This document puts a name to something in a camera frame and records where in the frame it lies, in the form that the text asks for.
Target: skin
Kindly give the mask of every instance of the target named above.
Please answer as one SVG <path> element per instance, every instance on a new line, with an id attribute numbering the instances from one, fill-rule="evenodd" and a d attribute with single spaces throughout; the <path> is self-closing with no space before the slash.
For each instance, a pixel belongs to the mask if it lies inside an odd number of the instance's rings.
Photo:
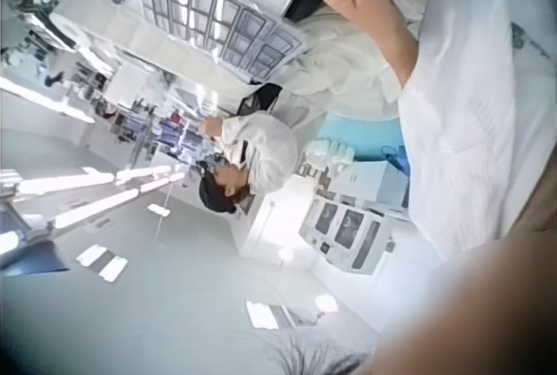
<path id="1" fill-rule="evenodd" d="M 418 44 L 391 2 L 325 2 L 375 41 L 404 86 Z M 402 337 L 379 344 L 363 375 L 508 375 L 515 369 L 506 364 L 528 344 L 533 328 L 555 323 L 557 230 L 522 232 L 476 252 L 443 302 Z"/>
<path id="2" fill-rule="evenodd" d="M 223 131 L 223 119 L 206 118 L 201 124 L 201 130 L 207 137 L 220 137 Z M 225 195 L 232 197 L 247 185 L 248 172 L 231 164 L 226 167 L 218 167 L 214 176 L 217 184 L 225 188 Z"/>
<path id="3" fill-rule="evenodd" d="M 404 86 L 418 59 L 418 43 L 389 0 L 324 0 L 367 33 Z"/>

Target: dark hair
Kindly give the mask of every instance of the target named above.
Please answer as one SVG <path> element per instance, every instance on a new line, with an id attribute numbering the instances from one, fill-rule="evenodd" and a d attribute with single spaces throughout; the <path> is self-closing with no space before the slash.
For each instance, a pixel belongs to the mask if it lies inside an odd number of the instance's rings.
<path id="1" fill-rule="evenodd" d="M 203 205 L 215 212 L 228 212 L 234 214 L 236 205 L 250 196 L 250 185 L 244 186 L 234 195 L 227 197 L 225 187 L 217 184 L 215 176 L 209 171 L 205 171 L 199 183 L 199 197 Z"/>
<path id="2" fill-rule="evenodd" d="M 274 347 L 273 351 L 285 375 L 353 375 L 367 359 L 353 354 L 331 359 L 337 353 L 330 345 L 322 344 L 308 352 L 295 341 Z"/>

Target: white coat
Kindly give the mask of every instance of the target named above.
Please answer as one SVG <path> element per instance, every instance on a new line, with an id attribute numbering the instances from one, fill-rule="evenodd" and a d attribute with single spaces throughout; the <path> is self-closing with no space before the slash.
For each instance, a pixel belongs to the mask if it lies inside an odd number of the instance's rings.
<path id="1" fill-rule="evenodd" d="M 245 163 L 240 164 L 244 141 L 248 146 Z M 232 164 L 249 170 L 248 184 L 255 195 L 282 188 L 298 163 L 299 145 L 292 130 L 263 111 L 225 119 L 217 142 Z"/>

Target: cabinet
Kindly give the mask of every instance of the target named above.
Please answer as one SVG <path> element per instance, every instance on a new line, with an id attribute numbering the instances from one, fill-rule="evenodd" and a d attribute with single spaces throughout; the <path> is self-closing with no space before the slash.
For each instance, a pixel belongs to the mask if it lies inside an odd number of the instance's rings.
<path id="1" fill-rule="evenodd" d="M 388 162 L 355 162 L 333 178 L 323 194 L 362 210 L 407 219 L 408 177 Z"/>

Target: red object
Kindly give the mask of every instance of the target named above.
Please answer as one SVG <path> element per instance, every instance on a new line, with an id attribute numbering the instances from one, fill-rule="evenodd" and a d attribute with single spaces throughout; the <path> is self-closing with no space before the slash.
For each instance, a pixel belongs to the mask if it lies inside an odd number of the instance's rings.
<path id="1" fill-rule="evenodd" d="M 174 124 L 180 124 L 180 115 L 177 112 L 173 112 L 171 115 L 171 122 Z"/>

